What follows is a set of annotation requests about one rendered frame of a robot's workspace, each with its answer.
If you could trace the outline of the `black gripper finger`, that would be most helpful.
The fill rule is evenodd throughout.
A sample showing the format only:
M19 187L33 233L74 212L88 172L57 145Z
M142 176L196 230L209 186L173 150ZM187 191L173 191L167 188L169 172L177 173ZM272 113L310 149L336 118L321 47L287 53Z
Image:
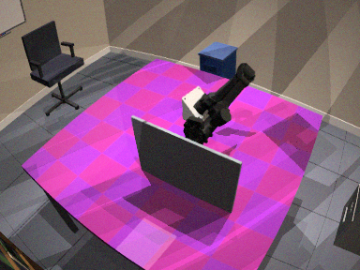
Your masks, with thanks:
M188 135L189 135L189 139L198 143L203 139L203 136L201 133L193 131L193 130L188 130Z

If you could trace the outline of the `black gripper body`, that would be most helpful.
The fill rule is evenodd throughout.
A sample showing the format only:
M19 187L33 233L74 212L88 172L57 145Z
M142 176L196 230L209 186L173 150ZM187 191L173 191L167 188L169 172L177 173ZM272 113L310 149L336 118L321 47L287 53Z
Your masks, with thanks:
M208 122L204 122L203 119L199 117L190 116L187 120L187 125L193 125L195 128L192 130L202 134L202 140L198 142L199 144L203 145L203 143L208 143L208 138L214 136L213 126Z

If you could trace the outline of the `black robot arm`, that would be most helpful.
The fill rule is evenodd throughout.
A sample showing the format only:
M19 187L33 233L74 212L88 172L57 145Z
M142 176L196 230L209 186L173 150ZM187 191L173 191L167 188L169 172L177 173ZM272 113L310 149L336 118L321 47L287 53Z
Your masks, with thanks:
M223 84L216 92L210 92L207 95L202 94L202 98L199 99L193 107L201 114L208 109L208 116L204 122L210 123L214 131L217 127L231 121L229 106L239 96L250 82L254 81L256 77L255 71L247 64L242 63L238 68L233 78L229 79L227 83ZM188 126L188 121L184 124L184 134L188 139L188 130L192 130L195 127L193 125Z

